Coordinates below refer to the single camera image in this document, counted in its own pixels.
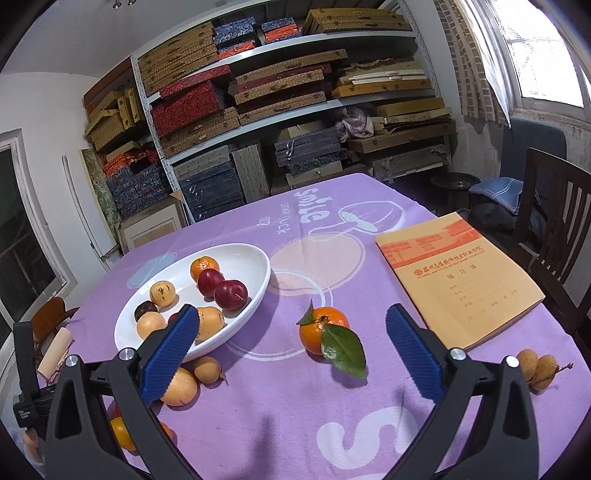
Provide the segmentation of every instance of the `shelf board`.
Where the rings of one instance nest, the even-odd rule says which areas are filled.
[[[279,122],[285,120],[291,120],[293,118],[298,118],[301,116],[309,115],[311,113],[318,113],[323,112],[326,110],[332,110],[334,108],[344,107],[348,105],[356,105],[358,103],[369,103],[369,102],[378,102],[380,100],[391,100],[396,98],[408,98],[408,97],[419,97],[419,96],[431,96],[434,95],[433,90],[431,89],[424,89],[424,90],[398,90],[395,92],[385,92],[385,93],[370,93],[367,95],[355,95],[351,97],[345,97],[335,100],[328,100],[327,102],[323,103],[316,103],[315,105],[308,105],[302,108],[298,108],[295,110],[291,110],[289,112],[279,113],[278,115],[273,115],[263,120],[258,120],[256,122],[252,122],[250,124],[241,125],[239,128],[235,128],[234,130],[230,130],[224,134],[218,135],[216,137],[210,138],[209,140],[203,141],[194,147],[191,147],[187,150],[184,150],[176,155],[173,155],[168,159],[171,165],[175,165],[186,158],[192,157],[199,152],[206,150],[208,148],[215,147],[217,145],[223,144],[231,140],[232,138],[239,137],[240,135],[244,135],[250,132],[254,132],[260,128],[268,127],[269,125],[274,125]]]
[[[416,35],[414,32],[407,32],[401,30],[362,30],[362,31],[347,31],[347,32],[333,32],[333,33],[318,33],[315,35],[304,35],[303,37],[297,38],[288,38],[287,40],[281,40],[274,43],[269,43],[267,45],[261,45],[260,47],[253,48],[252,50],[243,51],[232,55],[226,59],[218,60],[215,63],[207,65],[195,72],[190,73],[189,75],[185,75],[182,78],[190,77],[191,75],[195,75],[196,73],[205,72],[206,70],[210,70],[215,67],[219,67],[221,65],[230,65],[232,63],[236,63],[238,61],[251,59],[256,57],[257,55],[265,54],[270,51],[280,50],[282,48],[290,48],[299,45],[305,45],[309,43],[315,42],[322,42],[322,41],[330,41],[330,40],[339,40],[339,39],[346,39],[346,38],[370,38],[370,37],[405,37],[405,38],[415,38]],[[148,97],[148,103],[153,103],[160,98],[160,92],[153,93]]]

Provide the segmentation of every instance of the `notebook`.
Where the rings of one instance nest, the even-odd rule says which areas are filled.
[[[376,243],[448,348],[485,342],[544,299],[519,265],[457,213],[383,233]]]

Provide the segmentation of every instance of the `green leaf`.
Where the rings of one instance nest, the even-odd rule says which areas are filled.
[[[314,305],[312,305],[312,301],[310,300],[310,306],[308,307],[308,310],[306,310],[306,313],[300,319],[300,321],[296,323],[296,325],[309,325],[310,323],[314,323],[313,312],[314,312]]]
[[[325,323],[322,327],[322,355],[346,374],[367,377],[363,345],[353,330]]]

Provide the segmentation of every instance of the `red brocade box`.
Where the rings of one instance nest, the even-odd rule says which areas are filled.
[[[196,73],[185,79],[177,80],[169,83],[160,89],[160,98],[165,99],[173,95],[177,95],[184,90],[187,90],[195,85],[199,85],[207,80],[230,75],[230,65],[221,65],[213,69],[205,70],[205,72]]]
[[[155,106],[152,118],[158,136],[166,137],[224,108],[223,94],[211,80],[207,80],[174,100]]]

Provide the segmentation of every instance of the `metal screw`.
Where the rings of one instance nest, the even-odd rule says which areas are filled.
[[[505,362],[507,362],[507,365],[513,368],[517,368],[519,366],[519,359],[513,355],[509,355],[507,358],[505,358]]]
[[[451,350],[449,350],[449,354],[452,356],[454,360],[466,359],[466,352],[461,348],[452,348]]]
[[[119,359],[126,362],[127,360],[131,360],[135,356],[135,350],[132,348],[124,348],[119,352]]]
[[[66,358],[66,366],[67,367],[73,367],[77,363],[78,363],[78,355],[69,355],[68,358]]]

